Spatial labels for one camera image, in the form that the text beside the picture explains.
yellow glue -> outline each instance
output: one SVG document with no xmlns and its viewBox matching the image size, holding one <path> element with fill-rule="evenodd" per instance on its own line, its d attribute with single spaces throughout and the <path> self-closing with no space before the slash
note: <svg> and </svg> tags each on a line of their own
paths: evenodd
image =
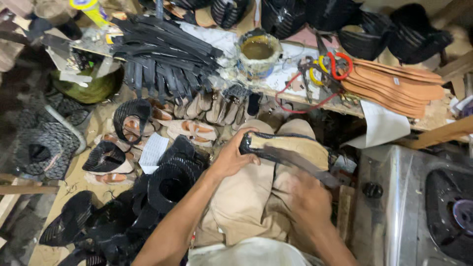
<svg viewBox="0 0 473 266">
<path fill-rule="evenodd" d="M 78 10 L 82 10 L 99 27 L 107 25 L 107 14 L 98 0 L 70 0 L 69 4 Z"/>
</svg>

hand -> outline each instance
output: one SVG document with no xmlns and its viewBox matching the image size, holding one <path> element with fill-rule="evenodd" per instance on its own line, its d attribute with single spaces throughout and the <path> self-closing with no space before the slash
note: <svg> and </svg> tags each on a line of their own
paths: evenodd
<svg viewBox="0 0 473 266">
<path fill-rule="evenodd" d="M 254 127 L 240 129 L 233 138 L 231 138 L 222 148 L 218 157 L 209 168 L 209 172 L 220 177 L 230 177 L 236 174 L 243 166 L 248 163 L 261 165 L 258 156 L 254 154 L 240 154 L 240 143 L 243 136 L 248 131 L 259 131 Z"/>
<path fill-rule="evenodd" d="M 331 225 L 332 195 L 314 176 L 299 170 L 292 190 L 292 213 L 307 232 L 323 230 Z"/>
</svg>

black knob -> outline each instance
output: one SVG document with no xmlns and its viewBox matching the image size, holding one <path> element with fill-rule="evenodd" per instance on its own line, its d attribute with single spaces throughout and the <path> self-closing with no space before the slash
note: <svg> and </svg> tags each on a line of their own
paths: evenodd
<svg viewBox="0 0 473 266">
<path fill-rule="evenodd" d="M 363 186 L 363 194 L 368 198 L 379 199 L 383 195 L 383 187 L 375 182 L 367 182 Z"/>
</svg>

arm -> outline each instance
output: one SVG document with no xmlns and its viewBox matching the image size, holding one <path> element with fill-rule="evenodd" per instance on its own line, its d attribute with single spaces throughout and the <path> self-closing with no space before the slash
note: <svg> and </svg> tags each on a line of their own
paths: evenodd
<svg viewBox="0 0 473 266">
<path fill-rule="evenodd" d="M 292 212 L 297 224 L 309 236 L 314 251 L 327 266 L 356 266 L 358 262 L 330 221 L 332 196 L 315 177 L 297 173 Z"/>
<path fill-rule="evenodd" d="M 220 154 L 194 186 L 166 215 L 133 261 L 133 266 L 179 265 L 189 248 L 192 234 L 213 192 L 225 178 L 236 174 L 247 163 L 260 165 L 254 154 L 241 155 L 243 135 L 255 128 L 241 129 L 227 142 Z"/>
</svg>

khaki pants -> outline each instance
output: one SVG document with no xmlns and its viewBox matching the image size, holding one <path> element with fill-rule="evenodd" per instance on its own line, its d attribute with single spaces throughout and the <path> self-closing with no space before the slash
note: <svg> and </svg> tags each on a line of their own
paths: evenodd
<svg viewBox="0 0 473 266">
<path fill-rule="evenodd" d="M 271 127 L 260 120 L 250 120 L 240 128 L 245 127 L 274 134 Z M 278 131 L 278 134 L 287 133 L 315 139 L 309 123 L 301 119 L 285 123 Z M 293 176 L 290 170 L 279 164 L 275 169 L 274 162 L 261 159 L 260 166 L 248 164 L 234 176 L 225 178 L 196 228 L 194 246 L 234 245 L 250 237 L 265 237 L 289 242 L 309 252 L 307 240 L 299 236 L 291 218 L 289 192 Z"/>
</svg>

